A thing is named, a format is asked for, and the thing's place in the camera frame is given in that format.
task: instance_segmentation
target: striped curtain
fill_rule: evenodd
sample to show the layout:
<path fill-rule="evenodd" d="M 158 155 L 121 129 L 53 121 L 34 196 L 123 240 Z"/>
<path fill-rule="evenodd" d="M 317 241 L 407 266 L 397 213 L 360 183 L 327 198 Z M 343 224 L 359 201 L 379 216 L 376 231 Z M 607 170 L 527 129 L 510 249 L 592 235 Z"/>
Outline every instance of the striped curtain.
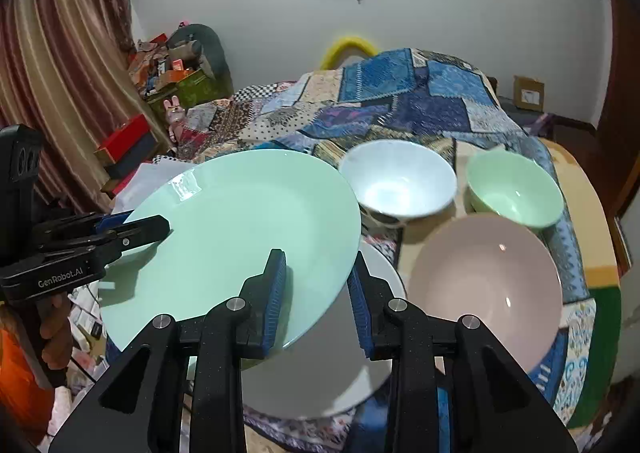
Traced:
<path fill-rule="evenodd" d="M 148 113 L 127 73 L 129 0 L 3 0 L 0 126 L 42 132 L 38 193 L 77 211 L 108 209 L 108 179 L 93 156 L 127 119 Z M 156 139 L 168 141 L 147 115 Z"/>

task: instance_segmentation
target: pink bowl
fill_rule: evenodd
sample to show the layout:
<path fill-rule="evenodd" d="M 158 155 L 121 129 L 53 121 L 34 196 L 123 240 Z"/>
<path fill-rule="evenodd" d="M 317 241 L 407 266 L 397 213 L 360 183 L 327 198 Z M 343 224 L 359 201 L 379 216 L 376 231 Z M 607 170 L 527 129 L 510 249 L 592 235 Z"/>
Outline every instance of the pink bowl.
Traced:
<path fill-rule="evenodd" d="M 458 218 L 433 233 L 407 294 L 431 316 L 478 316 L 526 372 L 558 333 L 562 289 L 551 255 L 529 229 L 495 214 Z"/>

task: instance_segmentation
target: orange sleeve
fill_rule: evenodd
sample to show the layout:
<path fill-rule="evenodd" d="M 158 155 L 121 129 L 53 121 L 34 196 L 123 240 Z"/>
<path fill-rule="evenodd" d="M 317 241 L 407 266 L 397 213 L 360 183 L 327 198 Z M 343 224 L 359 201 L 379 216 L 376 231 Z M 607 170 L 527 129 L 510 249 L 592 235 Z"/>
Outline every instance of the orange sleeve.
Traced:
<path fill-rule="evenodd" d="M 55 392 L 40 388 L 15 338 L 0 330 L 0 403 L 34 444 L 39 444 L 51 419 Z"/>

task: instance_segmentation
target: metal screw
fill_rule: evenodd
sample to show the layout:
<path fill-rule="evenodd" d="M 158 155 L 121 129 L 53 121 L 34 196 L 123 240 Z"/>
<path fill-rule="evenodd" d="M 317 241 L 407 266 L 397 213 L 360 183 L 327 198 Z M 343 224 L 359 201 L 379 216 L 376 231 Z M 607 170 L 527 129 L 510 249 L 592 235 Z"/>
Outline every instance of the metal screw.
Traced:
<path fill-rule="evenodd" d="M 462 324 L 470 330 L 475 330 L 480 326 L 480 320 L 476 316 L 466 315 L 462 318 Z"/>
<path fill-rule="evenodd" d="M 232 310 L 234 312 L 236 310 L 243 309 L 245 305 L 246 305 L 246 302 L 242 298 L 231 298 L 229 301 L 226 302 L 226 307 L 229 310 Z"/>
<path fill-rule="evenodd" d="M 400 298 L 393 298 L 389 302 L 389 308 L 393 312 L 402 312 L 403 310 L 406 310 L 407 306 L 408 305 L 406 304 L 406 301 L 404 299 L 400 299 Z"/>
<path fill-rule="evenodd" d="M 169 323 L 171 323 L 171 316 L 167 315 L 167 314 L 160 314 L 159 316 L 156 316 L 154 318 L 154 320 L 152 321 L 153 326 L 155 328 L 164 328 L 164 327 L 168 327 Z"/>

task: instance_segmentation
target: pink bunny toy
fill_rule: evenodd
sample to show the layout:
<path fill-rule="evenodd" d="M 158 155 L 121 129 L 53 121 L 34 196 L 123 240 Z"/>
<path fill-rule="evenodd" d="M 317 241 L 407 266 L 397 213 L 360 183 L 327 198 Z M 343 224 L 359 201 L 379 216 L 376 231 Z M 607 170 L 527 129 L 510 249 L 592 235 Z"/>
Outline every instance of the pink bunny toy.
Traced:
<path fill-rule="evenodd" d="M 169 138 L 172 142 L 179 143 L 184 129 L 184 120 L 186 113 L 184 108 L 180 106 L 180 100 L 177 96 L 164 100 L 164 118 L 169 123 Z"/>

